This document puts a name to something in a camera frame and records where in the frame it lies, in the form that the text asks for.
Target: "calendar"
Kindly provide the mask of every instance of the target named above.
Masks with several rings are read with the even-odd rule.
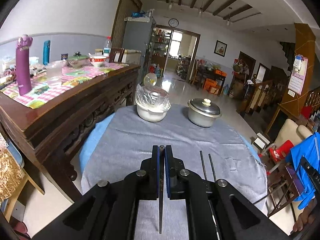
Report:
[[[307,73],[308,59],[303,57],[302,65],[300,71],[296,72],[294,69],[291,73],[291,78],[289,81],[288,89],[301,95],[304,79]]]

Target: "person's hand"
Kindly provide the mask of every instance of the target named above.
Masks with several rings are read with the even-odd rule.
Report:
[[[311,224],[315,220],[314,215],[310,215],[310,213],[315,208],[316,204],[316,198],[313,198],[309,201],[308,206],[306,206],[303,212],[298,216],[297,222],[295,222],[293,225],[292,231],[301,231],[306,223]]]

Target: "gray towel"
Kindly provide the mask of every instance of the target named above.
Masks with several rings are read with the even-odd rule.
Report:
[[[81,179],[83,193],[100,179],[116,182],[151,157],[153,145],[171,145],[173,156],[203,179],[199,151],[204,154],[208,180],[213,181],[208,153],[217,179],[226,179],[252,203],[267,194],[266,171],[238,133],[222,119],[201,128],[188,119],[188,108],[172,104],[160,122],[141,119],[136,106],[119,109],[90,157]],[[256,206],[262,210],[265,201]],[[158,201],[140,201],[135,239],[188,239],[184,200],[169,200],[164,187],[163,230],[159,234]]]

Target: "framed picture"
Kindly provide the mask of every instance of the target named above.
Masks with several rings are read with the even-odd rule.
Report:
[[[217,40],[216,47],[214,48],[215,54],[223,56],[226,54],[227,45]]]

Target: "cup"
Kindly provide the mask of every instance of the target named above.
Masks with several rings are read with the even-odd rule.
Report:
[[[47,83],[49,87],[61,86],[62,67],[65,64],[65,60],[58,60],[48,63],[48,65],[45,66],[47,70]]]

